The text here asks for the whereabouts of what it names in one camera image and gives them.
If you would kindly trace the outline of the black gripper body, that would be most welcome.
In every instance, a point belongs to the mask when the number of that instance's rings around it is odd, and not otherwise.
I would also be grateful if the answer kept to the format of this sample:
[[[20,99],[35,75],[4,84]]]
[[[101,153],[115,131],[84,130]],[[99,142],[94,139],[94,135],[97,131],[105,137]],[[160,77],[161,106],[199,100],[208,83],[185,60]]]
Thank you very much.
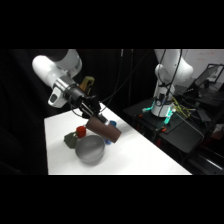
[[[100,112],[100,105],[95,95],[88,96],[77,85],[71,85],[67,91],[67,102],[72,110],[79,109],[80,116],[86,119],[86,114],[98,115]]]

